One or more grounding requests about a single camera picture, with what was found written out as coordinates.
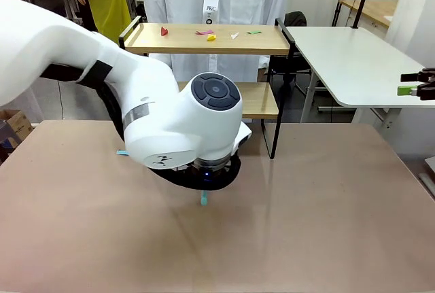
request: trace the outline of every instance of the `white badge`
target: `white badge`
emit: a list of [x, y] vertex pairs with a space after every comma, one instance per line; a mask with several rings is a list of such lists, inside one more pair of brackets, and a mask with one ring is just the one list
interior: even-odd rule
[[219, 0], [204, 0], [203, 23], [218, 23]]

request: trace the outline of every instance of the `green clip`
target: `green clip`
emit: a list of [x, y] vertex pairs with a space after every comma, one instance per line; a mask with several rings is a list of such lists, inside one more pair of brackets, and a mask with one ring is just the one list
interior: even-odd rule
[[417, 86], [399, 86], [397, 87], [397, 95], [410, 96], [413, 89], [417, 89]]

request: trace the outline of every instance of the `shirt pocket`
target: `shirt pocket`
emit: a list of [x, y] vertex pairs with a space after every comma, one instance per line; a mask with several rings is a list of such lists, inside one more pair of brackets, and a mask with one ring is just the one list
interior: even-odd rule
[[264, 0], [230, 0], [230, 24], [262, 24]]

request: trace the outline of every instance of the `yellow skirt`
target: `yellow skirt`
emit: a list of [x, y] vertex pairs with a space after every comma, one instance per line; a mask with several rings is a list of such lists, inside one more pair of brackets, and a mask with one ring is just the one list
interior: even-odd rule
[[126, 0], [89, 0], [98, 32], [119, 45], [119, 35], [130, 24]]

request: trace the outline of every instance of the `round button panel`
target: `round button panel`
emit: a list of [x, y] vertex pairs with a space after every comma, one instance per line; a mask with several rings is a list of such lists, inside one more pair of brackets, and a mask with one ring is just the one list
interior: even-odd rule
[[236, 85], [217, 73], [203, 73], [192, 81], [195, 99], [209, 109], [226, 111], [240, 101]]

